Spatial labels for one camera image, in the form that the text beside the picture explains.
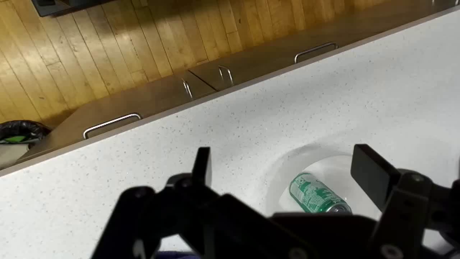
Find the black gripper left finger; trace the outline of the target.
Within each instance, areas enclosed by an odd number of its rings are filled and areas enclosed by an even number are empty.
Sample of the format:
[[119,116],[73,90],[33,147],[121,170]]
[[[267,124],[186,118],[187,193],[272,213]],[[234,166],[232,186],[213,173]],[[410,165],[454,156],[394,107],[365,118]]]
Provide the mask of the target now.
[[211,150],[200,147],[190,173],[157,193],[121,193],[91,259],[262,259],[256,226],[266,219],[209,186]]

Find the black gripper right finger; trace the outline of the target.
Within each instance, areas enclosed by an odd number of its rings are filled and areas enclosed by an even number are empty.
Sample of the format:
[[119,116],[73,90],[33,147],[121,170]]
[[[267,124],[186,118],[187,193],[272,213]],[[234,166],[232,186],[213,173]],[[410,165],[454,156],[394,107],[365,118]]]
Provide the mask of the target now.
[[423,245],[427,229],[459,251],[460,180],[439,186],[421,173],[395,169],[368,144],[354,146],[351,176],[381,212],[368,242],[371,255],[440,259]]

